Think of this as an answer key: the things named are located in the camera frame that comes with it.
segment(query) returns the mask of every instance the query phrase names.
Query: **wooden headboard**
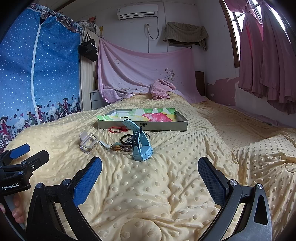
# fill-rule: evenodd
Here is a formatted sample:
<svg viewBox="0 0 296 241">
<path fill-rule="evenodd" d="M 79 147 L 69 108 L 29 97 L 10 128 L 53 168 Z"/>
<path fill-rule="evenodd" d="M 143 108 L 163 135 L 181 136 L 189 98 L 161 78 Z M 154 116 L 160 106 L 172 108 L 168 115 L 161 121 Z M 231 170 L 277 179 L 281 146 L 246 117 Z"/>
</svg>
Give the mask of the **wooden headboard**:
<svg viewBox="0 0 296 241">
<path fill-rule="evenodd" d="M 201 71 L 195 71 L 196 88 L 201 96 L 205 96 L 205 75 Z"/>
</svg>

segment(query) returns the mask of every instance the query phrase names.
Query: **yellow minky dot blanket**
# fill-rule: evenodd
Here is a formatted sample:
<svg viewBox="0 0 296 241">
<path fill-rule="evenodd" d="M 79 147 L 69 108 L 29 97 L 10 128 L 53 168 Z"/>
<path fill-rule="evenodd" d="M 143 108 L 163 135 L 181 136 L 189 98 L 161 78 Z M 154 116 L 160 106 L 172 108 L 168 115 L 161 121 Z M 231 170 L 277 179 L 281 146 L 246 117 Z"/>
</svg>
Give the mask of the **yellow minky dot blanket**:
<svg viewBox="0 0 296 241">
<path fill-rule="evenodd" d="M 79 134 L 84 130 L 108 144 L 127 134 L 98 129 L 97 115 L 138 108 L 175 108 L 188 119 L 188 130 L 148 132 L 154 152 L 143 162 L 101 145 L 89 155 L 80 150 Z M 203 156 L 228 179 L 236 179 L 241 185 L 264 186 L 273 239 L 295 212 L 296 130 L 271 127 L 209 100 L 190 105 L 175 94 L 157 101 L 148 95 L 134 96 L 99 110 L 27 128 L 7 149 L 25 143 L 31 150 L 17 162 L 41 150 L 50 155 L 49 162 L 34 171 L 32 188 L 21 193 L 26 214 L 38 182 L 60 184 L 84 168 L 93 156 L 101 158 L 102 172 L 79 208 L 104 241 L 198 240 L 220 209 L 197 170 Z M 57 209 L 68 235 L 75 237 L 59 205 Z M 241 211 L 242 205 L 224 238 L 232 234 Z"/>
</svg>

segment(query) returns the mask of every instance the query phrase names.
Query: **pink bedsheet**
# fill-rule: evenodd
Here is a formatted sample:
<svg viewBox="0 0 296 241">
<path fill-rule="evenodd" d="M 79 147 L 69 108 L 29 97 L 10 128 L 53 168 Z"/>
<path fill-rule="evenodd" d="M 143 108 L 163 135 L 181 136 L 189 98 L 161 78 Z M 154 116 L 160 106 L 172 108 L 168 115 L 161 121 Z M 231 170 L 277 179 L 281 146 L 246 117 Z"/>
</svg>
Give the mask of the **pink bedsheet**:
<svg viewBox="0 0 296 241">
<path fill-rule="evenodd" d="M 98 59 L 99 91 L 114 103 L 134 94 L 150 93 L 157 79 L 176 86 L 172 92 L 189 103 L 205 101 L 196 88 L 193 57 L 190 48 L 167 53 L 140 53 L 100 39 Z"/>
</svg>

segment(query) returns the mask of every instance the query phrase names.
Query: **cord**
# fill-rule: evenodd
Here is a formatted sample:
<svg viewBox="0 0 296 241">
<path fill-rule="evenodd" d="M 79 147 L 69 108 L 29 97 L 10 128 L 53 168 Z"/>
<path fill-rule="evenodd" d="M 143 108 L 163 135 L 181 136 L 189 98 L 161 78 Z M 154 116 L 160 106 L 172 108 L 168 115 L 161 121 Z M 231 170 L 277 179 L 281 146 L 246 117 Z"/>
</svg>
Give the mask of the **cord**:
<svg viewBox="0 0 296 241">
<path fill-rule="evenodd" d="M 147 42 L 148 42 L 148 53 L 149 53 L 149 30 L 148 30 L 149 24 L 147 24 Z"/>
<path fill-rule="evenodd" d="M 156 17 L 157 17 L 157 37 L 156 37 L 155 39 L 151 37 L 151 35 L 150 35 L 150 33 L 149 33 L 149 24 L 147 24 L 147 31 L 148 31 L 148 34 L 149 34 L 150 38 L 152 38 L 152 39 L 154 39 L 154 40 L 158 39 L 158 37 L 159 37 L 158 16 L 156 16 Z"/>
<path fill-rule="evenodd" d="M 165 0 L 163 0 L 163 11 L 165 14 Z"/>
</svg>

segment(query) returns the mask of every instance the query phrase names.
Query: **hanging bag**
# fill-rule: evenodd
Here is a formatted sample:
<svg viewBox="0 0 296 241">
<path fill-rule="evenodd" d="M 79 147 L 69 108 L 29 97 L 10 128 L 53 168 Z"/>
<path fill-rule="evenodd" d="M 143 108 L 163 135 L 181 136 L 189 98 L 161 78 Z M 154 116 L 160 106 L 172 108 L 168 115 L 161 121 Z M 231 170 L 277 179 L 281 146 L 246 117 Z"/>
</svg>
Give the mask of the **hanging bag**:
<svg viewBox="0 0 296 241">
<path fill-rule="evenodd" d="M 96 42 L 94 39 L 91 39 L 89 33 L 86 34 L 83 43 L 79 45 L 78 52 L 80 55 L 90 59 L 93 62 L 98 60 Z"/>
</svg>

